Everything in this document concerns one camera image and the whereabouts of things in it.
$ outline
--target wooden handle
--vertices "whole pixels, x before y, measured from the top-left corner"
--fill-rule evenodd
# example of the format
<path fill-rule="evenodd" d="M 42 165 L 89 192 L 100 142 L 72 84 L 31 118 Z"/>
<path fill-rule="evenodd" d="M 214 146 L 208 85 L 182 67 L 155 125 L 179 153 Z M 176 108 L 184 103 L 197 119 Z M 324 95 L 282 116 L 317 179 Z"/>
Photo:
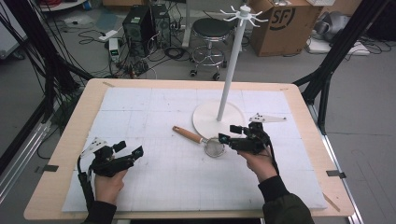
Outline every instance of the wooden handle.
<path fill-rule="evenodd" d="M 180 127 L 174 126 L 172 129 L 173 129 L 173 131 L 185 136 L 186 138 L 188 138 L 196 143 L 201 143 L 203 140 L 203 138 L 200 135 L 198 135 L 196 133 L 189 132 L 189 131 L 182 129 Z"/>

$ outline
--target sf logo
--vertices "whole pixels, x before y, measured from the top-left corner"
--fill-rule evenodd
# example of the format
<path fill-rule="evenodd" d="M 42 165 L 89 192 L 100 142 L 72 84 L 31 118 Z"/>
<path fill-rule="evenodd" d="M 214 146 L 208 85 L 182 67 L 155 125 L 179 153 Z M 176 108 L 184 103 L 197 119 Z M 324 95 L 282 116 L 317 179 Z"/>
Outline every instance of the sf logo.
<path fill-rule="evenodd" d="M 276 10 L 274 17 L 271 19 L 270 30 L 278 31 L 286 28 L 293 20 L 295 11 L 295 7 Z"/>

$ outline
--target black stool seat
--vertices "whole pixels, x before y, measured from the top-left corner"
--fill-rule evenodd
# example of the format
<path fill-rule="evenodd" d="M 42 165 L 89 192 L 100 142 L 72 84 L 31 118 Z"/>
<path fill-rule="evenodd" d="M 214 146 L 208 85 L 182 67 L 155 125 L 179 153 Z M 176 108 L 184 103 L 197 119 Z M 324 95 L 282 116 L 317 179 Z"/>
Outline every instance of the black stool seat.
<path fill-rule="evenodd" d="M 221 38 L 228 36 L 231 28 L 226 21 L 212 18 L 203 18 L 194 22 L 192 25 L 192 30 L 196 34 L 205 38 Z"/>

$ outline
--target round white base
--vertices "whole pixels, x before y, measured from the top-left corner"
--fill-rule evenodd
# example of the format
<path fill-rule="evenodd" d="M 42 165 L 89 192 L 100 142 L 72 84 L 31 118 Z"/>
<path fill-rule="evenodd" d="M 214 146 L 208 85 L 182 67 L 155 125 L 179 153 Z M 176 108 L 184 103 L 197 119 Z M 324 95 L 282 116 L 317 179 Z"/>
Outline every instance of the round white base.
<path fill-rule="evenodd" d="M 220 101 L 213 101 L 198 105 L 192 115 L 195 130 L 204 138 L 217 137 L 224 133 L 232 137 L 240 136 L 230 133 L 230 125 L 245 126 L 242 111 L 236 105 L 226 103 L 221 121 L 218 121 Z"/>

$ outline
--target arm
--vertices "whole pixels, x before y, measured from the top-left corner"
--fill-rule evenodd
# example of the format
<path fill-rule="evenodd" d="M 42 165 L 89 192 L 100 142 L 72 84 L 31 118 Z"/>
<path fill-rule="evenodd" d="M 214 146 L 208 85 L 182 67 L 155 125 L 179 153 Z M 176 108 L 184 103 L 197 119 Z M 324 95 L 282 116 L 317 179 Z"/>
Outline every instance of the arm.
<path fill-rule="evenodd" d="M 117 210 L 117 197 L 123 188 L 122 179 L 127 170 L 113 177 L 95 176 L 96 200 L 83 223 L 110 224 Z"/>
<path fill-rule="evenodd" d="M 289 193 L 282 178 L 276 174 L 268 149 L 258 155 L 238 151 L 238 154 L 247 160 L 247 167 L 256 174 L 259 180 L 259 189 L 265 200 L 262 207 L 265 223 L 314 223 L 311 213 L 303 201 L 298 196 Z"/>

